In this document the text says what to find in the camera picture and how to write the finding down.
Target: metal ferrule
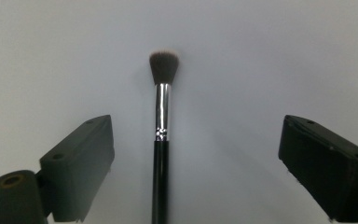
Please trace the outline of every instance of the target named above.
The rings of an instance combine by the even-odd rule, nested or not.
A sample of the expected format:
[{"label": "metal ferrule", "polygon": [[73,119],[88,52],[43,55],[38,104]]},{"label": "metal ferrule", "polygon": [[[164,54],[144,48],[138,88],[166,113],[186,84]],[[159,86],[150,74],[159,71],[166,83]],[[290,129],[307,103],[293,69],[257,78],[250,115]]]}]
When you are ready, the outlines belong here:
[{"label": "metal ferrule", "polygon": [[156,85],[156,141],[169,141],[169,112],[171,85]]}]

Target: clamp jaw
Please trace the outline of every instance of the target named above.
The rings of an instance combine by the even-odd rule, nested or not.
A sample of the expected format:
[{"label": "clamp jaw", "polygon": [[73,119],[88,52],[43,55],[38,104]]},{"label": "clamp jaw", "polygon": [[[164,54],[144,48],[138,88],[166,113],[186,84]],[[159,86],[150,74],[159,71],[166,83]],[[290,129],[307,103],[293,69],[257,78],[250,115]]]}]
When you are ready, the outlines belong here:
[{"label": "clamp jaw", "polygon": [[115,157],[109,115],[80,125],[40,159],[0,177],[0,224],[83,221]]},{"label": "clamp jaw", "polygon": [[358,146],[312,120],[286,116],[279,158],[331,220],[358,222]]}]

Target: black brush handle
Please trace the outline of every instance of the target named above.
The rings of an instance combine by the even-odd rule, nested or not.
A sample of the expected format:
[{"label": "black brush handle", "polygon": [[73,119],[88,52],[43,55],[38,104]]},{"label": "black brush handle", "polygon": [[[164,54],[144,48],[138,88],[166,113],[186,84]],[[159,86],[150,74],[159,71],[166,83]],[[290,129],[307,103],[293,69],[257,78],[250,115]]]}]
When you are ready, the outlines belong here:
[{"label": "black brush handle", "polygon": [[169,142],[155,141],[152,224],[166,224],[168,213]]}]

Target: silver ferrule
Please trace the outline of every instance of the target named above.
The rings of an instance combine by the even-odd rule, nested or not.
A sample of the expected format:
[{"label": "silver ferrule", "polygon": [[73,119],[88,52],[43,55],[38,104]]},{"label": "silver ferrule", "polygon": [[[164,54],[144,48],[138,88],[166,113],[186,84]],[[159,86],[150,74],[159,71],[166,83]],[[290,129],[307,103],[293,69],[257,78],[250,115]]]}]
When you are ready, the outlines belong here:
[{"label": "silver ferrule", "polygon": [[156,141],[169,141],[169,112],[171,85],[161,83],[156,85]]}]

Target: white wall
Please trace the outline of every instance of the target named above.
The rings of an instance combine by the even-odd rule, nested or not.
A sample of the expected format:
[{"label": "white wall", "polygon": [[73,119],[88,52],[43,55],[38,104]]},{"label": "white wall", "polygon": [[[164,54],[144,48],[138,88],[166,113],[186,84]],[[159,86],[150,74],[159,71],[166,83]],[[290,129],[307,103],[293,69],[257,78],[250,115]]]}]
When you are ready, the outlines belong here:
[{"label": "white wall", "polygon": [[170,223],[328,223],[277,153],[286,114],[358,145],[358,1],[0,1],[0,175],[110,114],[85,223],[150,223],[157,49],[181,60]]}]

